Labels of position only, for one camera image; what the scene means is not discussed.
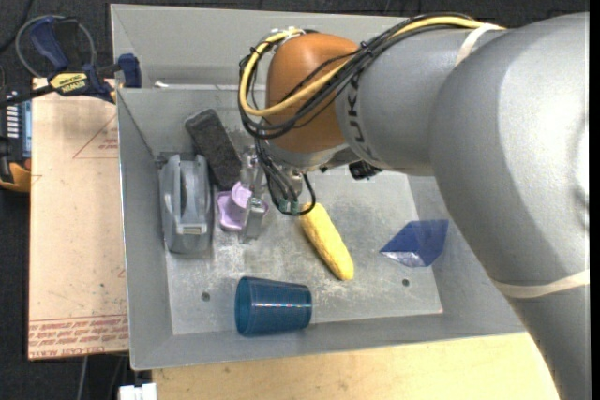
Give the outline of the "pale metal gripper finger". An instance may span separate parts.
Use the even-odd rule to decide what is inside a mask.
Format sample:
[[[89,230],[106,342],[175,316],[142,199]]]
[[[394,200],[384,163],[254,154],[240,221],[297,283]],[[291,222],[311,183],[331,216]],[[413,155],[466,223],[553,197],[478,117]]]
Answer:
[[[253,197],[261,198],[264,191],[264,172],[254,146],[247,146],[241,154],[240,182]]]
[[[249,198],[246,220],[240,235],[242,244],[249,244],[259,238],[263,229],[263,221],[268,211],[269,206],[264,200],[257,197]]]

